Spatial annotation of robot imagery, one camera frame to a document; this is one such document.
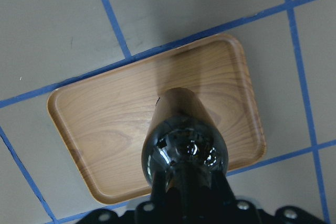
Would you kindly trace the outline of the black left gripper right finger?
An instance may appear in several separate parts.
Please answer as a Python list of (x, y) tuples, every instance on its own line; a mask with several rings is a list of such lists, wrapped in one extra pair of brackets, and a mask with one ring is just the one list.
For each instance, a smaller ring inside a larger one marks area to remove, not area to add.
[(214, 193), (222, 203), (233, 203), (235, 195), (223, 172), (214, 171)]

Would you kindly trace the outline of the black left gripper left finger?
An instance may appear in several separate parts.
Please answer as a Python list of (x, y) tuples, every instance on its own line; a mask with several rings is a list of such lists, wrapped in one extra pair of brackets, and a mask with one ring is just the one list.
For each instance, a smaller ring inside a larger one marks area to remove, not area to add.
[(166, 201), (166, 174), (163, 171), (154, 174), (150, 201), (159, 208), (165, 206)]

